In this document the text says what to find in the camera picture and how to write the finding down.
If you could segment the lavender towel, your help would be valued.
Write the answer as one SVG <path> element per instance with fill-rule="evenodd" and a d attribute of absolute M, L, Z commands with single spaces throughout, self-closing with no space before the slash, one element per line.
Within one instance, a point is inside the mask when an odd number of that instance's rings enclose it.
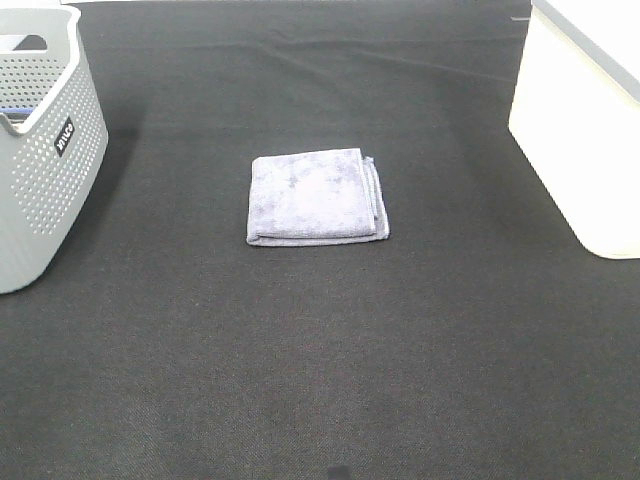
<path fill-rule="evenodd" d="M 385 240 L 389 235 L 375 161 L 360 149 L 253 160 L 246 236 L 249 245 L 341 245 Z"/>

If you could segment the grey perforated plastic basket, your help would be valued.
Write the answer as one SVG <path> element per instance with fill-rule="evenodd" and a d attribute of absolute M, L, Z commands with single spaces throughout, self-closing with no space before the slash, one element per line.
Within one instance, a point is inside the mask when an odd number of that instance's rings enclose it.
<path fill-rule="evenodd" d="M 37 36 L 43 49 L 1 55 L 1 291 L 46 270 L 93 186 L 108 131 L 79 31 L 81 12 L 58 1 L 5 1 L 4 35 Z"/>

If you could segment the white plastic storage bin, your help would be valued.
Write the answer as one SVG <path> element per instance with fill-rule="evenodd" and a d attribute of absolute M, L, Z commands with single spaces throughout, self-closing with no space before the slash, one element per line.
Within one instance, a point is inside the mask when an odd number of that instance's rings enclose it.
<path fill-rule="evenodd" d="M 638 2 L 532 2 L 508 128 L 582 246 L 638 258 Z"/>

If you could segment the blue item inside basket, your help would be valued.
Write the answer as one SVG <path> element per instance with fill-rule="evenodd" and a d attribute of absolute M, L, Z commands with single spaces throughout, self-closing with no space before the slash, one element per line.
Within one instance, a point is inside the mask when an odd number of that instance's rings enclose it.
<path fill-rule="evenodd" d="M 0 113 L 5 115 L 11 123 L 25 122 L 34 111 L 30 107 L 1 107 Z"/>

